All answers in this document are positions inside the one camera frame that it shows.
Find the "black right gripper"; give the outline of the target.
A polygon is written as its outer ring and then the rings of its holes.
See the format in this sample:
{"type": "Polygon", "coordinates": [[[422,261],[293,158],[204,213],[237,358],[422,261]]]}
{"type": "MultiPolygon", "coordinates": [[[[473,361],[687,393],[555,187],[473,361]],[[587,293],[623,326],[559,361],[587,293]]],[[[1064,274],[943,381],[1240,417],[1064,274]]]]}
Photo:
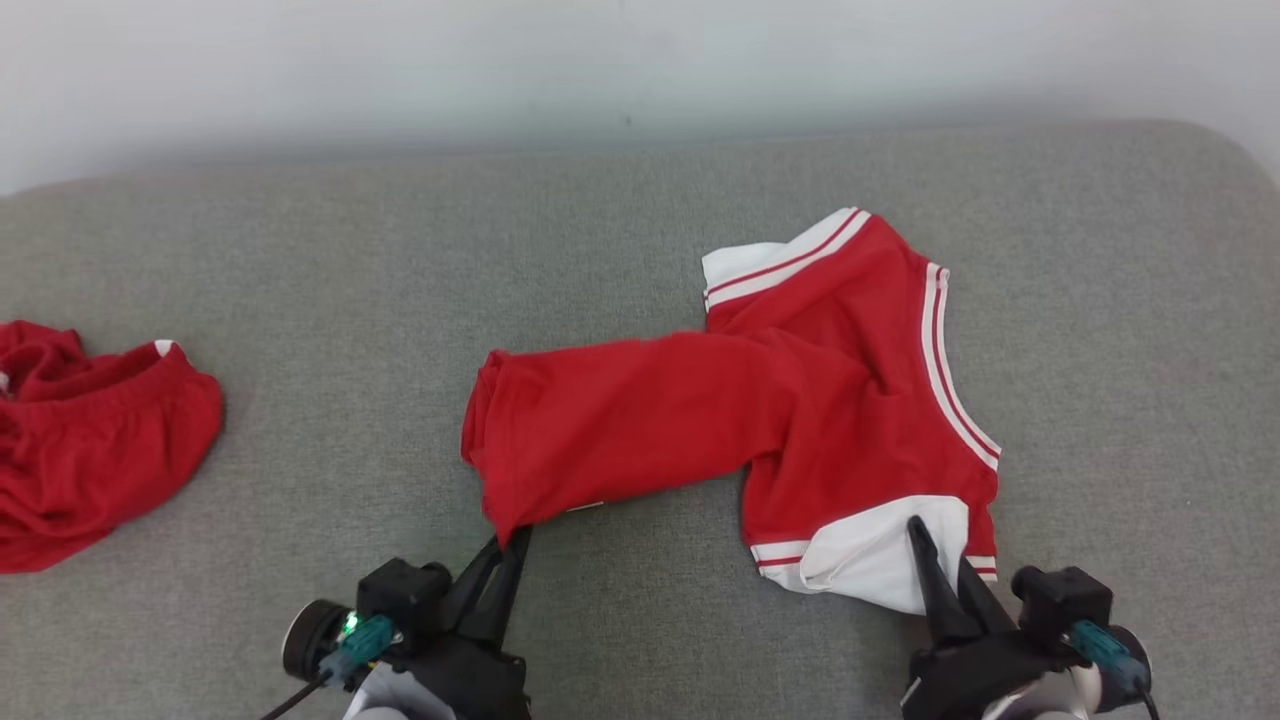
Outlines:
{"type": "Polygon", "coordinates": [[[924,520],[908,520],[931,643],[909,664],[904,719],[1074,719],[1068,655],[1025,632],[1001,605],[996,575],[963,559],[957,594],[924,520]],[[975,619],[980,633],[977,634],[975,619]]]}

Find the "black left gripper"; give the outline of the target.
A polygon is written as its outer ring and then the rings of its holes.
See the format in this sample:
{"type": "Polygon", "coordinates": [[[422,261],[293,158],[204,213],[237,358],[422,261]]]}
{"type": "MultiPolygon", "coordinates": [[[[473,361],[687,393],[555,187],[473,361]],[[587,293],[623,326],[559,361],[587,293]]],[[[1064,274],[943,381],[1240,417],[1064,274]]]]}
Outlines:
{"type": "Polygon", "coordinates": [[[396,644],[396,670],[408,673],[457,719],[530,719],[526,666],[490,641],[506,638],[529,553],[531,527],[502,546],[494,537],[454,579],[440,632],[396,644]]]}

